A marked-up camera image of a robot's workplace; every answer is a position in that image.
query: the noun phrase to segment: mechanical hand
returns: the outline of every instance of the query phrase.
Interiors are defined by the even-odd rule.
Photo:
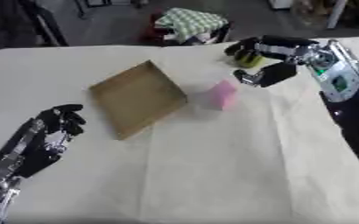
[[[61,158],[73,137],[83,132],[85,120],[69,104],[42,111],[25,122],[0,150],[0,223],[19,193],[22,178],[28,179]]]
[[[226,49],[227,55],[236,57],[249,52],[283,60],[256,75],[235,71],[240,82],[252,86],[268,87],[293,77],[296,70],[292,67],[307,66],[320,84],[320,96],[329,114],[359,158],[359,59],[349,49],[333,39],[320,45],[312,40],[275,36],[248,38]]]

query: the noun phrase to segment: brown cardboard box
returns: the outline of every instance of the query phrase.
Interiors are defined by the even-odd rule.
[[[151,61],[90,88],[119,139],[125,139],[187,103],[187,96]]]

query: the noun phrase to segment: white tablecloth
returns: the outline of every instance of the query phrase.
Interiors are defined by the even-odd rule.
[[[359,57],[359,38],[342,42]],[[306,69],[247,87],[232,77],[225,46],[0,51],[0,147],[54,105],[82,103],[88,120],[60,162],[23,183],[10,221],[359,223],[359,161]],[[118,141],[88,87],[145,60],[190,103]],[[208,103],[222,80],[238,87],[226,111]]]

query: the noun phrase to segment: pink sponge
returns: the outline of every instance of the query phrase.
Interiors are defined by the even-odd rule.
[[[213,103],[221,110],[225,110],[234,104],[236,88],[228,81],[223,80],[211,88]]]

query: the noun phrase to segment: checkered fabric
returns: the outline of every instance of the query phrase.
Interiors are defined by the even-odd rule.
[[[226,18],[216,14],[173,8],[157,20],[155,25],[174,29],[176,39],[183,43],[195,35],[220,29],[228,22]]]

